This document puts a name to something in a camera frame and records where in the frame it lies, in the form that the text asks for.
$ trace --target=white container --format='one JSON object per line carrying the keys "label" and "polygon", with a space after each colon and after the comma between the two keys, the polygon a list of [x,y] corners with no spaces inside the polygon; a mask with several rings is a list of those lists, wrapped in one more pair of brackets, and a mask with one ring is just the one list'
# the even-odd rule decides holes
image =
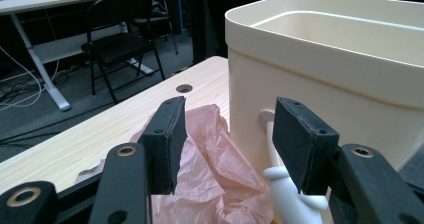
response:
{"label": "white container", "polygon": [[226,13],[231,139],[271,166],[259,113],[298,100],[399,170],[424,143],[424,4],[263,0]]}

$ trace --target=chair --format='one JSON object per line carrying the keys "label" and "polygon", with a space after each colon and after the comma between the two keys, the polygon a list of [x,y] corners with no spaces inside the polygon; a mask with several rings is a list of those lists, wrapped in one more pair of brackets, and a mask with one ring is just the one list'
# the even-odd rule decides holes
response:
{"label": "chair", "polygon": [[[128,32],[121,32],[97,40],[94,40],[92,36],[94,31],[128,23],[135,16],[143,13],[146,16],[146,23],[149,23],[151,7],[151,0],[96,0],[89,7],[86,16],[87,43],[82,45],[81,49],[88,54],[93,95],[96,94],[95,79],[102,76],[114,103],[117,104],[118,99],[114,90],[145,77],[145,75],[140,77],[140,65],[143,54],[150,51],[154,51],[159,66],[159,69],[154,72],[160,71],[162,79],[165,80],[162,64],[154,42],[141,37],[138,33]],[[127,60],[136,57],[138,57],[139,61],[136,78],[113,89],[108,79],[108,74],[131,66]],[[94,75],[94,63],[97,63],[101,76],[96,77]],[[111,70],[106,72],[105,67],[110,67]]]}
{"label": "chair", "polygon": [[154,40],[155,38],[167,37],[172,38],[174,44],[175,54],[178,54],[177,43],[175,41],[175,34],[168,12],[166,0],[152,0],[153,8],[151,13],[150,22],[147,22],[147,17],[140,15],[132,20],[132,24],[138,28],[140,35],[144,38]]}

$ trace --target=screw hole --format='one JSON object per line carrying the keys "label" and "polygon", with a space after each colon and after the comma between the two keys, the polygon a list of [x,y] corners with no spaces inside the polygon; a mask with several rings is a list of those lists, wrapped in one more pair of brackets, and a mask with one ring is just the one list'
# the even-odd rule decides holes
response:
{"label": "screw hole", "polygon": [[358,156],[361,156],[361,157],[373,157],[374,156],[374,154],[371,151],[364,149],[364,148],[359,148],[359,147],[353,148],[352,152],[354,154],[358,155]]}
{"label": "screw hole", "polygon": [[420,224],[415,217],[405,213],[399,214],[399,220],[405,224]]}
{"label": "screw hole", "polygon": [[137,149],[135,147],[132,146],[125,146],[125,147],[121,147],[116,151],[116,154],[118,154],[118,156],[130,156],[132,154],[134,154],[134,152]]}
{"label": "screw hole", "polygon": [[126,219],[127,219],[127,212],[119,210],[109,215],[109,217],[107,218],[107,223],[120,224],[120,223],[123,223]]}

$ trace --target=light wood tabletop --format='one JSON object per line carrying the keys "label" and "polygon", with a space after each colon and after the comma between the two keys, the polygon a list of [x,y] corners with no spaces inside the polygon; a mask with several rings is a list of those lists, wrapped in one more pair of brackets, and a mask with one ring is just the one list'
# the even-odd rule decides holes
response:
{"label": "light wood tabletop", "polygon": [[[178,86],[193,90],[180,93]],[[186,110],[216,104],[229,121],[228,61],[211,57],[136,96],[0,163],[0,194],[30,181],[52,182],[60,192],[83,170],[93,168],[108,151],[141,130],[159,105],[185,96]]]}

